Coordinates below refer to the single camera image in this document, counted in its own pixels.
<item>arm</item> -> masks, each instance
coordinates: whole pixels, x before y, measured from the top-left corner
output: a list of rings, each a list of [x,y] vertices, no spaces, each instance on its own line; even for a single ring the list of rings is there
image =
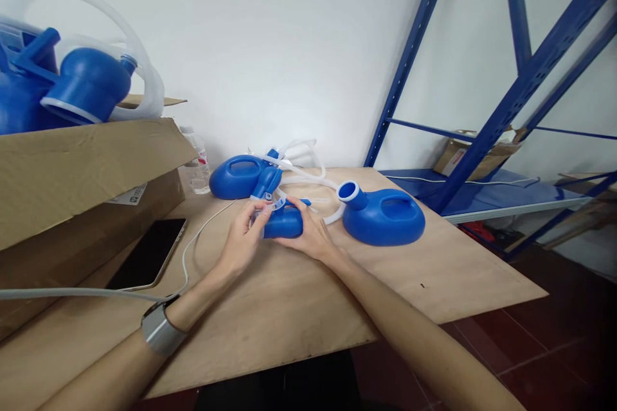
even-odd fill
[[[514,396],[457,341],[372,276],[328,235],[323,220],[299,200],[303,234],[277,242],[322,262],[355,295],[388,343],[454,411],[524,410]]]
[[[249,221],[253,211],[265,204],[264,201],[247,203],[231,224],[216,265],[165,309],[167,319],[174,327],[189,332],[250,264],[270,210],[260,214],[250,229]],[[148,346],[141,329],[138,329],[60,389],[40,409],[125,410],[141,396],[166,360],[167,357]]]

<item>electrical cord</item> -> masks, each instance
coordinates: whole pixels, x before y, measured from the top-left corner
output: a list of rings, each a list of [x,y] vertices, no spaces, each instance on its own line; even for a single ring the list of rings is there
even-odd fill
[[[392,178],[392,179],[396,179],[396,180],[421,180],[421,181],[426,181],[429,183],[445,183],[446,180],[429,180],[429,179],[423,179],[420,177],[394,177],[392,175],[384,175],[386,178]],[[520,179],[520,180],[514,180],[511,182],[473,182],[473,181],[466,181],[465,183],[473,183],[473,184],[479,184],[479,185],[492,185],[492,184],[515,184],[515,183],[522,183],[522,182],[526,182],[526,181],[540,181],[540,177],[534,177],[532,179]]]
[[[179,295],[188,286],[188,271],[186,269],[186,251],[191,244],[199,237],[206,225],[210,221],[231,207],[236,201],[232,201],[220,211],[216,212],[213,216],[208,218],[206,222],[201,225],[199,231],[188,242],[182,252],[182,268],[184,270],[184,284],[183,286],[167,297],[156,297],[154,295],[147,295],[138,292],[130,292],[127,290],[115,290],[115,289],[95,289],[95,288],[39,288],[39,289],[2,289],[0,290],[0,300],[17,300],[17,299],[40,299],[43,297],[130,297],[133,299],[143,299],[150,302],[166,302],[173,299],[176,295]]]

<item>red object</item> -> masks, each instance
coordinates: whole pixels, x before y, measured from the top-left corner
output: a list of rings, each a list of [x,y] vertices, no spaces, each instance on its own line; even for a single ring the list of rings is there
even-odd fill
[[[462,232],[464,232],[468,236],[471,236],[476,241],[479,241],[478,237],[473,235],[473,233],[471,233],[470,231],[476,233],[478,236],[481,236],[482,239],[484,239],[485,241],[495,242],[495,236],[493,236],[493,234],[489,230],[484,228],[484,222],[462,223],[461,225],[459,225],[459,228]]]

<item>hand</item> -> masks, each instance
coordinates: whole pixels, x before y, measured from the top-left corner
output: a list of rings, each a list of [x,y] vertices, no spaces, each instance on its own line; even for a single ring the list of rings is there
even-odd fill
[[[250,200],[246,203],[231,222],[227,242],[217,265],[222,265],[226,270],[236,274],[243,272],[249,266],[262,237],[262,231],[272,213],[270,207],[266,207],[268,204],[270,202],[265,200]],[[253,226],[250,226],[251,217],[256,210],[262,212],[255,219]]]
[[[311,258],[324,262],[324,260],[345,253],[343,249],[336,247],[330,239],[323,219],[313,213],[300,199],[287,196],[287,200],[298,208],[302,215],[302,234],[294,239],[276,238],[274,241],[292,249],[304,252]]]

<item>forearm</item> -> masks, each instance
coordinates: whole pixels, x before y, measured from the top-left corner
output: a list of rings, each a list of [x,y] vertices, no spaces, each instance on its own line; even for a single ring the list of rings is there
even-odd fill
[[[388,343],[454,411],[524,409],[457,341],[344,252],[322,261],[356,296]]]
[[[239,272],[217,265],[165,310],[169,322],[189,332],[203,313],[233,283]],[[143,393],[167,357],[156,353],[137,329],[73,381],[59,390],[43,410],[124,410]]]

